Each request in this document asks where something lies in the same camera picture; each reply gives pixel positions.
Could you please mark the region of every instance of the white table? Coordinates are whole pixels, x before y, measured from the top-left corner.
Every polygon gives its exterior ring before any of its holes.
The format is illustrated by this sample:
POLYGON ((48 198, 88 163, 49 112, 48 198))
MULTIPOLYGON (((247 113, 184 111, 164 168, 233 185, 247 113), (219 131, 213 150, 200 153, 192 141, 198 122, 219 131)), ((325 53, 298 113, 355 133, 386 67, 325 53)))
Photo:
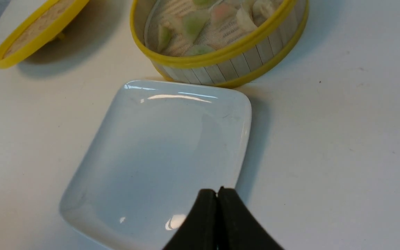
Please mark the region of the white table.
MULTIPOLYGON (((0 43, 42 2, 13 0, 0 43)), ((104 249, 58 202, 121 84, 160 79, 130 5, 91 0, 67 40, 0 70, 0 250, 104 249)), ((237 189, 280 244, 400 249, 400 1, 311 0, 295 49, 239 90, 254 116, 237 189)))

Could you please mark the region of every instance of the pink dumpling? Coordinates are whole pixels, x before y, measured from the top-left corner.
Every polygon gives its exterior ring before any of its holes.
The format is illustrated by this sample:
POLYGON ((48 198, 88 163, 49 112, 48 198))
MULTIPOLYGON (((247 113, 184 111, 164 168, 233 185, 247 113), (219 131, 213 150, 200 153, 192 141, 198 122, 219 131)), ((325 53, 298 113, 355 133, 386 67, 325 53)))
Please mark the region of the pink dumpling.
POLYGON ((229 17, 235 15, 237 10, 228 3, 220 3, 216 5, 211 10, 211 24, 220 25, 223 21, 229 17))

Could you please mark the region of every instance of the bamboo steamer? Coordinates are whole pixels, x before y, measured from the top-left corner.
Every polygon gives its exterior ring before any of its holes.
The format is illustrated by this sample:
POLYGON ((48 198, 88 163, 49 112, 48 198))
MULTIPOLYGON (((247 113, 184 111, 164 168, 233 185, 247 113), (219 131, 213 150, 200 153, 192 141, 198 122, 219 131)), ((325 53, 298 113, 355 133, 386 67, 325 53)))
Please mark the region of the bamboo steamer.
POLYGON ((305 29, 308 0, 284 0, 256 30, 228 46, 194 57, 159 54, 145 45, 148 17, 159 0, 134 0, 130 15, 138 48, 167 80, 235 88, 262 76, 292 50, 305 29))

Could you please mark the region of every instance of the white square plate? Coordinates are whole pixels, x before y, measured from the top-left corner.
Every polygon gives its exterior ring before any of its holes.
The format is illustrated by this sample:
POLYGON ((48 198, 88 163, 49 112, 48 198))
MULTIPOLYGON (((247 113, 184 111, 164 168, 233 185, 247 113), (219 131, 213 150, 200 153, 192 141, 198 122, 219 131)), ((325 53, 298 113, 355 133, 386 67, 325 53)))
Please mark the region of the white square plate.
POLYGON ((60 203, 112 249, 161 249, 202 188, 235 187, 251 104, 235 90, 131 81, 114 98, 60 203))

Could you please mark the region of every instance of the yellow rim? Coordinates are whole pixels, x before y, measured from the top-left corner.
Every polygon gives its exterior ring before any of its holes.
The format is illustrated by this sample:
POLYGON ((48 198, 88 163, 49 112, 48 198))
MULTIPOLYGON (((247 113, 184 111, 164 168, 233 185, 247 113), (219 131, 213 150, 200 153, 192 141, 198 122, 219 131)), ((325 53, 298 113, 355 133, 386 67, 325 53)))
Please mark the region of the yellow rim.
POLYGON ((46 10, 56 4, 59 0, 48 0, 34 13, 32 13, 20 26, 18 26, 3 43, 0 45, 0 68, 9 68, 32 55, 44 44, 53 40, 55 37, 63 38, 61 31, 69 24, 72 19, 83 9, 89 0, 75 0, 49 27, 40 33, 36 38, 27 43, 24 47, 13 54, 4 58, 6 51, 14 41, 36 21, 46 10))
POLYGON ((130 28, 132 37, 138 48, 145 54, 149 59, 159 64, 174 67, 174 68, 199 68, 209 65, 214 65, 225 60, 229 60, 233 57, 240 55, 241 53, 251 49, 257 43, 265 39, 270 35, 279 25, 286 19, 294 8, 297 0, 284 0, 281 6, 276 10, 276 12, 267 19, 258 29, 249 33, 244 38, 241 38, 237 42, 226 46, 217 51, 195 56, 195 57, 169 57, 158 54, 150 49, 146 48, 144 44, 140 42, 136 32, 135 32, 135 11, 137 8, 137 3, 139 0, 134 0, 131 8, 130 14, 130 28))
MULTIPOLYGON (((286 44, 286 46, 275 57, 273 57, 269 62, 267 62, 260 68, 256 69, 255 71, 252 71, 251 73, 249 73, 245 76, 234 79, 232 81, 227 81, 227 82, 224 82, 221 84, 213 85, 213 86, 233 89, 235 87, 242 86, 243 84, 246 84, 256 78, 259 78, 260 76, 262 76, 263 74, 268 72, 270 69, 275 67, 279 62, 281 62, 286 57, 286 55, 292 50, 292 48, 294 48, 294 46, 299 41, 300 37, 302 36, 303 31, 305 30, 305 26, 307 25, 308 12, 309 12, 309 0, 307 0, 306 6, 305 6, 305 12, 303 13, 302 21, 300 22, 299 26, 297 27, 297 31, 295 32, 294 36, 286 44)), ((174 81, 171 77, 166 76, 164 73, 162 73, 157 68, 155 68, 155 69, 163 76, 163 78, 165 78, 165 80, 174 81)))

